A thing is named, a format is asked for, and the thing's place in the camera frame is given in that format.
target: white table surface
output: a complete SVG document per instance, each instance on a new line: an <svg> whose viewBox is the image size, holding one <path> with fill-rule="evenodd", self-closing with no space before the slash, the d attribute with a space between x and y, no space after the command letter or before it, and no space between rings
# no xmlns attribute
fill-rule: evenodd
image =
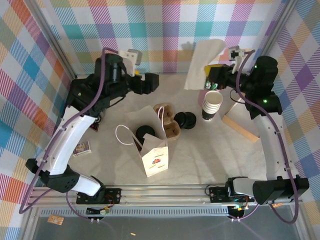
<svg viewBox="0 0 320 240"><path fill-rule="evenodd" d="M108 108L98 132L89 128L80 141L89 141L91 153L72 156L70 166L106 185L224 184L228 177L237 176L265 180L261 141L252 143L224 124L218 114L212 121L204 121L198 105L199 91L184 90L185 79L185 74L161 75L155 92L149 95L130 92L119 104ZM221 108L228 97L224 96ZM169 142L169 168L147 177L134 146L119 143L115 129L125 124L126 113L164 102L172 103L175 113L194 113L197 122L193 129L182 129L178 140ZM127 131L119 128L118 136L129 143Z"/></svg>

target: white paper cup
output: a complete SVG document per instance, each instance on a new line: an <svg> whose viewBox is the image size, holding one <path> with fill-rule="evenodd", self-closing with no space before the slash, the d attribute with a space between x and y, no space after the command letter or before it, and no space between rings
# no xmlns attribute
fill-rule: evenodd
<svg viewBox="0 0 320 240"><path fill-rule="evenodd" d="M211 120L219 110L224 97L218 91L208 91L202 104L202 117L205 120Z"/></svg>

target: colorful plaid wall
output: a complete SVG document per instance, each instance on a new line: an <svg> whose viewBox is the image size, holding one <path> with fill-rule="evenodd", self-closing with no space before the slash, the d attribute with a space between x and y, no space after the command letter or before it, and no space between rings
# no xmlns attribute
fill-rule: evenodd
<svg viewBox="0 0 320 240"><path fill-rule="evenodd" d="M69 83L23 0L0 0L0 240L18 236L25 162L47 145Z"/></svg>
<svg viewBox="0 0 320 240"><path fill-rule="evenodd" d="M257 49L279 0L37 0L78 74L94 71L102 46L142 51L142 72L188 72L195 43L222 39ZM229 63L228 54L215 59Z"/></svg>
<svg viewBox="0 0 320 240"><path fill-rule="evenodd" d="M271 54L278 60L280 97L293 161L309 178L303 201L320 239L320 1L300 0Z"/></svg>

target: black lid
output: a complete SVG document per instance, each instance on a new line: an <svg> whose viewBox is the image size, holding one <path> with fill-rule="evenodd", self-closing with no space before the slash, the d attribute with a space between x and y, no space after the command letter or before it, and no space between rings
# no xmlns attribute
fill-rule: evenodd
<svg viewBox="0 0 320 240"><path fill-rule="evenodd" d="M145 139L144 139L144 136L145 134L150 134L152 136L156 136L156 132L155 130L148 126L148 125L143 125L143 126L140 126L136 132L135 132L135 136L136 138L139 140L139 142L143 145L144 142L145 142Z"/></svg>
<svg viewBox="0 0 320 240"><path fill-rule="evenodd" d="M185 129L193 129L197 122L197 117L192 112L187 111L186 115L186 126Z"/></svg>
<svg viewBox="0 0 320 240"><path fill-rule="evenodd" d="M174 120L179 124L181 129L184 129L187 126L187 116L184 112L178 112L174 116Z"/></svg>

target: paper cup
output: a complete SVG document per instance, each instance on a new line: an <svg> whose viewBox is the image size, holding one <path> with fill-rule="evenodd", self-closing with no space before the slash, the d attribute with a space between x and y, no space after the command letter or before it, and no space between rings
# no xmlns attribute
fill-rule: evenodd
<svg viewBox="0 0 320 240"><path fill-rule="evenodd" d="M208 91L202 104L202 117L204 120L211 120L219 110L224 97L218 91Z"/></svg>

